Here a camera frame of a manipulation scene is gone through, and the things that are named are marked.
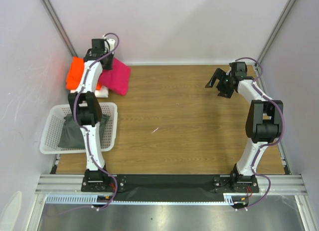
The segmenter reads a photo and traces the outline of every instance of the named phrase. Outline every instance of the orange cloth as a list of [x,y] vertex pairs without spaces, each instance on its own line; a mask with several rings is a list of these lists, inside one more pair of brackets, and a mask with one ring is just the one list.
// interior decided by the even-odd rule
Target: orange cloth
[[[68,90],[75,90],[78,88],[84,72],[84,60],[79,57],[73,57],[69,73],[66,76],[66,88]],[[98,82],[96,89],[100,90],[102,85]]]

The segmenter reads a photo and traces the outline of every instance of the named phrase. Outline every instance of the pink cloth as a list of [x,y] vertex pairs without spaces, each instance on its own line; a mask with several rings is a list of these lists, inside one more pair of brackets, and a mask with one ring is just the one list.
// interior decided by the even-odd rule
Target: pink cloth
[[113,69],[103,70],[99,83],[120,95],[126,95],[129,89],[131,69],[117,60],[113,59]]

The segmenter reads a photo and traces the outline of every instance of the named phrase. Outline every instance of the white scrap on table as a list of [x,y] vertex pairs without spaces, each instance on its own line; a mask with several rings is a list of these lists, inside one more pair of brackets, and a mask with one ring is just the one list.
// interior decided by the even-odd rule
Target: white scrap on table
[[154,132],[155,132],[156,130],[158,130],[158,129],[159,129],[159,127],[157,127],[156,129],[154,129],[154,131],[153,131],[153,132],[151,132],[151,134],[152,134],[152,133],[154,133]]

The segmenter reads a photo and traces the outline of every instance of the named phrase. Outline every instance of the white side panel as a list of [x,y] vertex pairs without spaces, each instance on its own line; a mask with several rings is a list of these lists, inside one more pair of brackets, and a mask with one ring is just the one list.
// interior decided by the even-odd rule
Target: white side panel
[[257,57],[288,0],[51,0],[78,55],[106,32],[129,63]]
[[0,0],[0,8],[0,213],[21,191],[14,227],[20,231],[38,178],[53,162],[40,153],[39,141],[51,107],[67,102],[71,57],[40,0]]
[[298,0],[266,55],[264,79],[284,103],[288,161],[302,175],[319,220],[319,0]]

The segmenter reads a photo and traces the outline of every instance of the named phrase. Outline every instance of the gray folded fabric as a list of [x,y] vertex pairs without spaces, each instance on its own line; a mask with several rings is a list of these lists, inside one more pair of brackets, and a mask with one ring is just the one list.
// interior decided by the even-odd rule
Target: gray folded fabric
[[[67,149],[85,149],[84,139],[79,126],[75,123],[72,114],[64,117],[62,133],[58,147]],[[100,140],[102,140],[105,130],[105,125],[110,117],[102,115],[100,122]]]

